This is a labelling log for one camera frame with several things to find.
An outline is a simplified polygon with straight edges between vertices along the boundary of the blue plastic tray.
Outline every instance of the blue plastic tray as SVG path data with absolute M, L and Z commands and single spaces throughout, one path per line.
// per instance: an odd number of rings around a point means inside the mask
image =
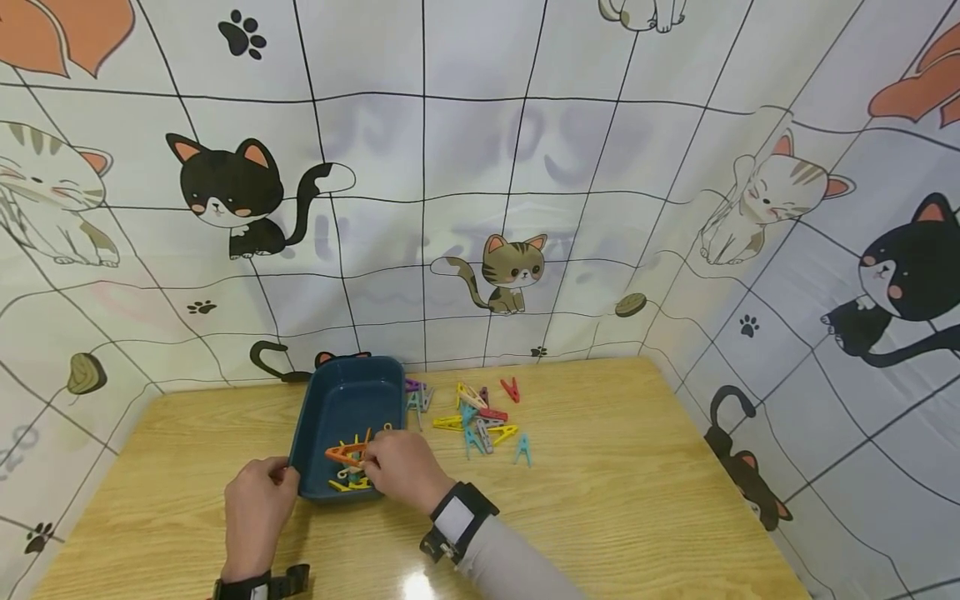
M 393 358 L 344 357 L 321 365 L 307 385 L 290 450 L 290 464 L 300 473 L 300 497 L 317 503 L 380 497 L 373 488 L 355 492 L 331 488 L 327 481 L 337 481 L 343 466 L 324 452 L 341 440 L 352 444 L 354 434 L 363 440 L 367 427 L 371 435 L 387 422 L 402 429 L 406 416 L 403 367 Z

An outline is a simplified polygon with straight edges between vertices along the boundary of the black wrist strap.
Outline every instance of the black wrist strap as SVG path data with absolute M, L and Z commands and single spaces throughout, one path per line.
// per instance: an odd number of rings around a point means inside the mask
M 466 508 L 471 519 L 456 540 L 448 540 L 444 533 L 437 528 L 436 524 L 430 529 L 426 536 L 423 537 L 423 540 L 420 541 L 420 550 L 433 559 L 434 563 L 438 562 L 440 558 L 446 554 L 455 564 L 459 564 L 467 554 L 467 548 L 470 546 L 470 542 L 487 517 L 500 514 L 500 509 L 496 508 L 473 484 L 458 482 L 444 499 L 441 500 L 437 508 L 434 509 L 430 515 L 430 520 L 436 523 L 437 519 L 444 514 L 444 511 L 449 507 L 451 502 L 458 504 L 456 509 L 459 510 L 461 514 Z
M 271 577 L 267 571 L 258 577 L 225 584 L 218 580 L 213 590 L 213 600 L 252 600 L 253 592 L 266 587 L 267 600 L 280 600 L 306 591 L 310 576 L 309 564 L 295 564 L 284 575 Z

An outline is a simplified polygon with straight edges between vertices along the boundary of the gray sleeve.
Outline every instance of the gray sleeve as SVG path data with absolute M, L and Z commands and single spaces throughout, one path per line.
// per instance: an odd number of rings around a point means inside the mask
M 584 600 L 557 567 L 495 516 L 477 530 L 457 570 L 486 600 Z

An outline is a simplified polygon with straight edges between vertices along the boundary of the wooden table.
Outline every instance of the wooden table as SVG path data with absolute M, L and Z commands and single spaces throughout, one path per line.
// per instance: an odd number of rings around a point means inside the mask
M 499 385 L 511 375 L 519 404 Z M 454 414 L 462 380 L 487 385 L 492 407 L 529 434 L 533 468 L 512 464 L 515 441 L 468 461 L 461 435 L 423 431 L 441 465 L 472 481 L 589 597 L 808 598 L 646 359 L 414 376 L 437 388 L 424 422 Z M 289 451 L 303 391 L 156 400 L 35 600 L 209 597 L 225 554 L 224 485 L 250 458 Z M 310 563 L 310 591 L 298 598 L 478 597 L 448 561 L 419 552 L 427 529 L 391 500 L 299 501 L 275 570 Z

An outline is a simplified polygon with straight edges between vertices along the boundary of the white fabric backdrop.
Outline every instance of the white fabric backdrop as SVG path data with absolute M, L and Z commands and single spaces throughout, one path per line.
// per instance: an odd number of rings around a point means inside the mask
M 0 2 L 0 598 L 151 399 L 322 351 L 649 356 L 816 597 L 960 597 L 955 4 Z

